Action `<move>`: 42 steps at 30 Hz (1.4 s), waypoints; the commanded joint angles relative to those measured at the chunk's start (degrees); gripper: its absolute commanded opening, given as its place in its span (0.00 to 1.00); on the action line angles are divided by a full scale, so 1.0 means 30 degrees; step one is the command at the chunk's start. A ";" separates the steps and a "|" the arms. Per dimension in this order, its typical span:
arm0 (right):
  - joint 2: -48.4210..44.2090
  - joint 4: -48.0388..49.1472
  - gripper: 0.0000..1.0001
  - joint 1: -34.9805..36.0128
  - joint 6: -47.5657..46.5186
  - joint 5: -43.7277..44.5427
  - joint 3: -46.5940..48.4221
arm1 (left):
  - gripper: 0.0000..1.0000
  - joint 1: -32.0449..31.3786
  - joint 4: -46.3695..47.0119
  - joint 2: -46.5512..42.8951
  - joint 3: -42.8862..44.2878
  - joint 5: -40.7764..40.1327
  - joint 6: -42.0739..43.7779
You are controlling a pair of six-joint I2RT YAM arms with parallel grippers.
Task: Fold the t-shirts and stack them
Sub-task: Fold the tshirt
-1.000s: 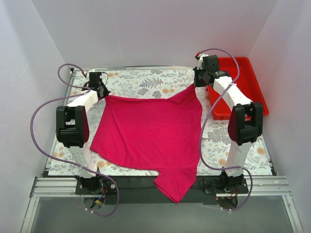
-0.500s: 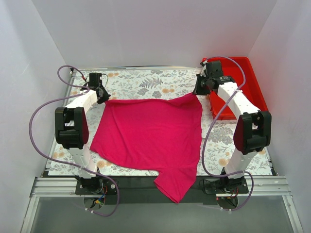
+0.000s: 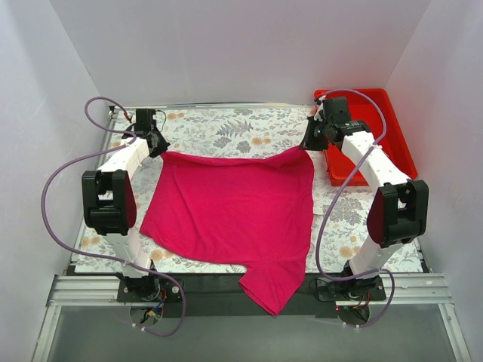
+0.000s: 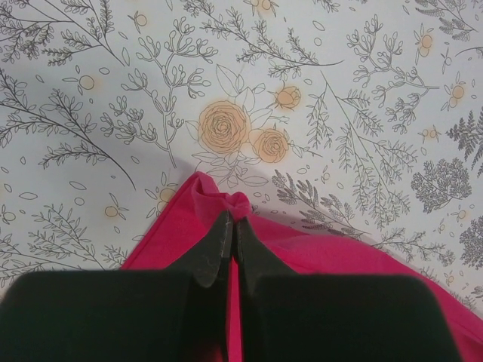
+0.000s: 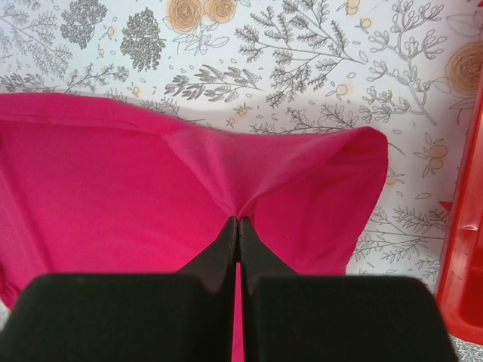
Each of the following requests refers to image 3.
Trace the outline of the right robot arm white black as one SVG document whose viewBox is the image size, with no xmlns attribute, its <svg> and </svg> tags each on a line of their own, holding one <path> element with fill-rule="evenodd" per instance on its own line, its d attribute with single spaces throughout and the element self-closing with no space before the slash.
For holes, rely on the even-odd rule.
<svg viewBox="0 0 483 362">
<path fill-rule="evenodd" d="M 349 299 L 362 298 L 375 288 L 390 257 L 426 230 L 429 187 L 399 170 L 362 120 L 354 120 L 345 97 L 330 90 L 315 102 L 300 148 L 324 151 L 336 146 L 360 173 L 374 199 L 367 217 L 368 236 L 360 250 L 344 266 L 340 276 L 323 274 L 334 289 Z"/>
</svg>

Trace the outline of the magenta t shirt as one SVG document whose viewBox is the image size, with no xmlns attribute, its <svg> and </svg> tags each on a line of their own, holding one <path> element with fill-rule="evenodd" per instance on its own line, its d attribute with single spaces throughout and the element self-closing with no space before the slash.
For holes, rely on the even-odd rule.
<svg viewBox="0 0 483 362">
<path fill-rule="evenodd" d="M 269 158 L 166 152 L 140 231 L 196 261 L 242 265 L 243 291 L 277 315 L 301 286 L 312 239 L 314 167 L 296 147 Z"/>
</svg>

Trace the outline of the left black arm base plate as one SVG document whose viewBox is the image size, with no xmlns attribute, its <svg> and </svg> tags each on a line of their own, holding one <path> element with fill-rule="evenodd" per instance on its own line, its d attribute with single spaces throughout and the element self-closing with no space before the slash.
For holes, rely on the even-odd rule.
<svg viewBox="0 0 483 362">
<path fill-rule="evenodd" d="M 123 278 L 119 282 L 117 302 L 181 302 L 181 287 L 184 281 L 178 281 L 177 286 L 173 281 L 159 277 Z"/>
</svg>

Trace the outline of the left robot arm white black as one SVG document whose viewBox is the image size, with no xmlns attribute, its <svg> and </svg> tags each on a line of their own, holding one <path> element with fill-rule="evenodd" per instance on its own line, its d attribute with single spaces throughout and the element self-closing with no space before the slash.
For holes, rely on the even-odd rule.
<svg viewBox="0 0 483 362">
<path fill-rule="evenodd" d="M 84 218 L 86 226 L 103 236 L 115 257 L 122 260 L 122 272 L 117 277 L 127 292 L 151 302 L 159 296 L 161 284 L 148 272 L 155 267 L 135 230 L 137 205 L 131 178 L 144 160 L 159 156 L 170 143 L 157 127 L 154 109 L 137 109 L 127 131 L 137 138 L 126 135 L 123 149 L 114 152 L 97 170 L 82 175 Z"/>
</svg>

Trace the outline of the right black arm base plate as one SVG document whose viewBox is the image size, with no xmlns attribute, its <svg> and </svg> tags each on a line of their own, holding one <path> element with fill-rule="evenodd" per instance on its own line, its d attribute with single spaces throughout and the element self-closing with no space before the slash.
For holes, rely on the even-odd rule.
<svg viewBox="0 0 483 362">
<path fill-rule="evenodd" d="M 355 279 L 351 281 L 329 281 L 327 278 L 314 278 L 309 288 L 316 299 L 322 302 L 360 302 L 362 300 L 384 301 L 386 292 L 381 277 Z"/>
</svg>

